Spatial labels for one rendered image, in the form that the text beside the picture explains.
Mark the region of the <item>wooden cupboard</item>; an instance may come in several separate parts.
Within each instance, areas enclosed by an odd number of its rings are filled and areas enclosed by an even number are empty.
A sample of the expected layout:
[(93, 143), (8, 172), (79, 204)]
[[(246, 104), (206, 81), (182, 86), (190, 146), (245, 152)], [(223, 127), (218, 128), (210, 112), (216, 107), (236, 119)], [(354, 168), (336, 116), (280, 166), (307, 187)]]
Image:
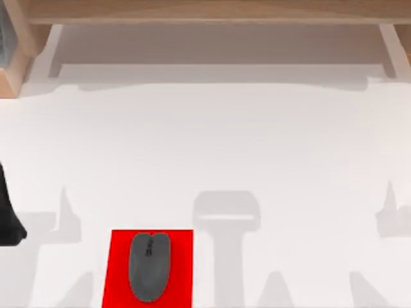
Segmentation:
[(17, 98), (31, 59), (19, 44), (3, 0), (0, 0), (0, 99)]

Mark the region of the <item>red mouse pad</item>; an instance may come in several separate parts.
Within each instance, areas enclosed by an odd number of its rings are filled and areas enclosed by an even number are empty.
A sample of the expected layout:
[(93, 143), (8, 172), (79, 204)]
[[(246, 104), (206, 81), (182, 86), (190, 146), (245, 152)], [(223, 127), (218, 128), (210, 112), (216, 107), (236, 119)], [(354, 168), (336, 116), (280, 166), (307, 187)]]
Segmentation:
[[(171, 241), (171, 271), (160, 299), (144, 304), (128, 282), (130, 244), (138, 233), (164, 232)], [(191, 308), (193, 297), (193, 231), (167, 229), (113, 230), (101, 308)]]

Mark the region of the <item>grey computer mouse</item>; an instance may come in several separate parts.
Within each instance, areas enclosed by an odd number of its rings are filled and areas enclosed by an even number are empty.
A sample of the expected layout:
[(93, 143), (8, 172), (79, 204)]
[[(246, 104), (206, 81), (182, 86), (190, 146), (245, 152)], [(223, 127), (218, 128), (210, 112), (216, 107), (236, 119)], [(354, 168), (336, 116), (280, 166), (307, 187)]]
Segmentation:
[(128, 282), (144, 304), (160, 299), (171, 271), (171, 241), (164, 232), (138, 233), (130, 244)]

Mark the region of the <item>pale wooden shelf unit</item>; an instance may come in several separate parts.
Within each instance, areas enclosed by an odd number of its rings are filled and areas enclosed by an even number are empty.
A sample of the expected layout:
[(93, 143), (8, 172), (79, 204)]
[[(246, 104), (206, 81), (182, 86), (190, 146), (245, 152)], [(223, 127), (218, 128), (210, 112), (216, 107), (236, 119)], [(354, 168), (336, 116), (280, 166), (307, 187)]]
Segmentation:
[(31, 26), (81, 30), (67, 64), (327, 64), (311, 36), (338, 28), (396, 29), (411, 66), (411, 0), (28, 0)]

